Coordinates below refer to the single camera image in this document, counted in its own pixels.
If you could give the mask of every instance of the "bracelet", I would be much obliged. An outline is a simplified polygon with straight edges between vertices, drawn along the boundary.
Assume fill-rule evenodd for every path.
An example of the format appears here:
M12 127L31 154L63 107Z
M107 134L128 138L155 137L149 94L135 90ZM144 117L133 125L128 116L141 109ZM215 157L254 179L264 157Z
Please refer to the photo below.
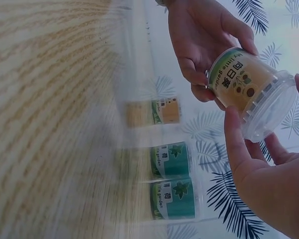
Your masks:
M155 0L155 1L156 1L157 4L160 5L160 6L166 6L166 5L164 4L164 0Z

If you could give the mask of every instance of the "white tablecloth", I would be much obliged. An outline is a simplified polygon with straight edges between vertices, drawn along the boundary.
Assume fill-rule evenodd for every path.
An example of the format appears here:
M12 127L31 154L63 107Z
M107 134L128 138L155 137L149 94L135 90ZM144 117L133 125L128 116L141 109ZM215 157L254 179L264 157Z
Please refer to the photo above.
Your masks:
M236 0L220 0L235 16L238 15ZM220 215L224 204L217 210L215 205L210 205L207 193L215 182L215 177L230 174L228 159L224 144L223 120L224 113L221 112L213 102L201 103L191 93L190 84L183 78L174 54L168 33L168 12L164 7L157 6L154 0L144 0L148 40L152 53L154 78L152 85L141 87L143 98L164 98L179 95L182 106L181 130L175 131L173 127L165 127L163 130L164 142L170 143L179 139L189 140L195 148L195 160L200 168L200 179L203 182L204 191L204 219L198 223L170 224L167 226L169 239L220 239L220 238L279 238L279 233L262 223L265 232L239 233L238 228L232 232L232 227L227 228L231 222L230 217L224 220L224 213ZM252 25L255 30L255 42L261 54L261 59L277 70L288 70L292 74L299 73L299 0L262 0L258 2L266 13L268 24L262 29ZM276 134L282 144L289 150L299 152L299 97L295 105L277 127ZM231 185L232 179L226 181ZM234 200L237 192L227 192L233 207L238 211L241 206L240 200ZM241 214L241 223L250 226L249 220L258 220L256 216L246 217Z

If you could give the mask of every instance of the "label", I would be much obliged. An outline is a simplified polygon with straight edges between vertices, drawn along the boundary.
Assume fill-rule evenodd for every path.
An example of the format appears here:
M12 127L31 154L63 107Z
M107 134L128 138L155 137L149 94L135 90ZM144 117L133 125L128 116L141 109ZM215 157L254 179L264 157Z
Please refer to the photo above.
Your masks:
M195 218L195 197L190 178L153 183L150 190L155 220Z
M151 102L154 124L179 123L177 98L167 98Z
M276 70L241 48L227 50L210 71L209 87L221 103L249 109L261 91L274 79Z
M185 142L161 145L150 149L151 170L157 178L188 176L188 151Z

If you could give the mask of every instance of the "plastic cup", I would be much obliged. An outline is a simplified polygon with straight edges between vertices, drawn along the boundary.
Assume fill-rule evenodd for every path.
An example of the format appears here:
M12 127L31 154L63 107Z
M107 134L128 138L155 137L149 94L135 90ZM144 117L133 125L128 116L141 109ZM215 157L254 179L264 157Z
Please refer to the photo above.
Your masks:
M297 97L295 78L241 48L223 52L209 71L209 88L225 106L235 106L245 139L260 142L286 117Z

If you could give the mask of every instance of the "hand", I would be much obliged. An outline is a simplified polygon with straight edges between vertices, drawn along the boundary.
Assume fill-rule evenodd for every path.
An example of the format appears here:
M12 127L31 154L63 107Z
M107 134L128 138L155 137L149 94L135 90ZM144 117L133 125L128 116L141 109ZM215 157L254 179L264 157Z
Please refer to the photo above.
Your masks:
M165 1L169 33L183 76L198 100L212 101L215 96L205 87L205 72L222 52L237 46L234 37L245 50L257 55L254 33L215 0Z
M296 76L299 91L299 75ZM299 239L299 153L288 153L271 134L266 146L276 166L268 165L259 144L243 140L237 111L226 110L225 136L237 192L264 222Z

